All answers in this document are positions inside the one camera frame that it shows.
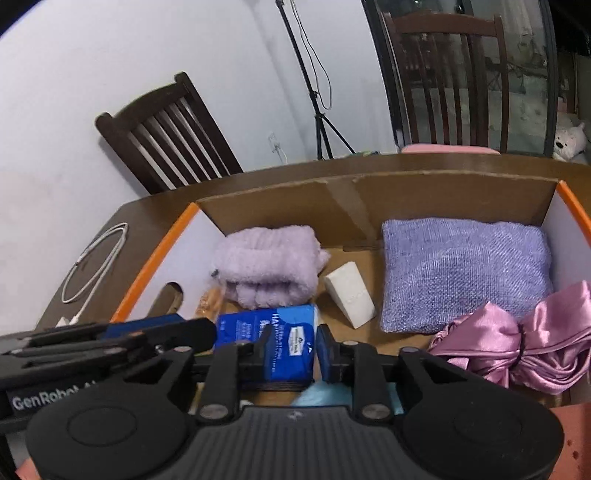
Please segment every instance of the folded towel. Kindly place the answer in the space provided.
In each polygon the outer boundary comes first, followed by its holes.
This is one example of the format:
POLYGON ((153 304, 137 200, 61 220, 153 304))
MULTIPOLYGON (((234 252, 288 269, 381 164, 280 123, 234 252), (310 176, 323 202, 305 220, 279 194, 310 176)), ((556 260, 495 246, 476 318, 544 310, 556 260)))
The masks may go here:
POLYGON ((213 269, 243 308, 288 307, 314 296, 329 258, 309 226, 249 228, 223 240, 213 269))

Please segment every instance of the chair back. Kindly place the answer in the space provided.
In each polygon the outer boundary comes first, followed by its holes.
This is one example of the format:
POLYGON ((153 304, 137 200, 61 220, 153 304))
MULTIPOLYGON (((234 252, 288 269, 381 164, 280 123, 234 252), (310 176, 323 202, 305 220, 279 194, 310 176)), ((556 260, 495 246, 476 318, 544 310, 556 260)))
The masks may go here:
POLYGON ((450 108, 447 104, 446 87, 451 81, 456 120, 456 142, 464 145, 462 131, 462 102, 460 97, 460 62, 456 61, 453 46, 461 50, 460 57, 466 70, 466 86, 470 110, 469 145, 488 147, 489 143, 489 98, 486 78, 485 55, 482 37, 493 37, 499 48, 498 72, 501 77, 501 147, 507 151, 509 135, 509 75, 503 22, 499 16, 483 20, 469 15, 420 12, 393 18, 383 14, 384 23, 398 66, 400 82, 408 113, 411 140, 418 143, 416 108, 413 102, 411 81, 413 75, 422 84, 427 105, 431 143, 438 143, 436 120, 431 98, 431 86, 439 93, 443 123, 443 143, 450 144, 450 108), (459 35, 455 43, 451 35, 459 35))
POLYGON ((95 125, 151 194, 242 172, 185 72, 95 125))

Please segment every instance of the black cable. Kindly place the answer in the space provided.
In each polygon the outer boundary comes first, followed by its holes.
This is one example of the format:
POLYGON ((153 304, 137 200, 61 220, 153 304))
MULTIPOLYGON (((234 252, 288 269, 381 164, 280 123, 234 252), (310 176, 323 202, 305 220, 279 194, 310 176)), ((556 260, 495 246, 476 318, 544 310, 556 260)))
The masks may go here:
POLYGON ((291 11, 293 12, 294 17, 295 17, 295 21, 297 22, 298 27, 300 29, 300 37, 301 37, 302 43, 304 44, 304 48, 306 49, 306 53, 308 54, 308 58, 310 59, 310 64, 312 65, 312 71, 314 71, 314 79, 316 81, 316 93, 318 94, 318 97, 320 98, 320 103, 322 104, 322 107, 325 110, 330 110, 332 108, 333 98, 332 98, 332 84, 330 82, 329 74, 326 71, 326 69, 324 68, 324 65, 322 65, 322 62, 318 58, 318 54, 316 53, 316 50, 314 49, 314 47, 312 46, 312 43, 308 39, 308 34, 306 33, 306 29, 304 28, 304 25, 301 22, 300 13, 297 10, 295 0, 290 0, 290 4, 291 4, 291 11), (328 104, 328 106, 326 106, 326 104, 324 103, 322 93, 320 93, 318 72, 316 71, 316 66, 314 65, 314 60, 312 59, 312 55, 310 54, 310 50, 312 50, 312 53, 314 54, 314 57, 318 61, 320 68, 322 68, 322 70, 324 71, 324 75, 326 76, 326 80, 328 81, 328 84, 329 84, 329 104, 328 104))

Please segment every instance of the stuffed animal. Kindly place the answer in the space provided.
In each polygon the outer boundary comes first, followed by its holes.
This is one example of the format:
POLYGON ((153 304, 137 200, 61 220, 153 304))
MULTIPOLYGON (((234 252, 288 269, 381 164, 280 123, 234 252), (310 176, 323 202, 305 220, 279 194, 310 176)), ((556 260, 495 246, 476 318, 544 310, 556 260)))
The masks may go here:
POLYGON ((587 136, 585 136, 585 124, 571 127, 566 130, 557 130, 554 139, 555 160, 569 161, 587 148, 587 136))

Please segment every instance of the white wall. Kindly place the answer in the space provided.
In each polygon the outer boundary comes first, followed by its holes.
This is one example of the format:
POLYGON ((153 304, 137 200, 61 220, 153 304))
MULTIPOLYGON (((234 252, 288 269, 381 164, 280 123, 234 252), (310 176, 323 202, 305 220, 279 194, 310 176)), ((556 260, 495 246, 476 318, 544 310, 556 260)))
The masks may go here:
MULTIPOLYGON (((298 5, 333 82, 330 119, 356 150, 392 151, 361 0, 298 5)), ((280 164, 271 132, 290 161, 316 155, 273 0, 42 0, 0 37, 0 69, 0 334, 34 327, 97 230, 145 194, 99 143, 97 114, 184 70, 245 170, 280 164)))

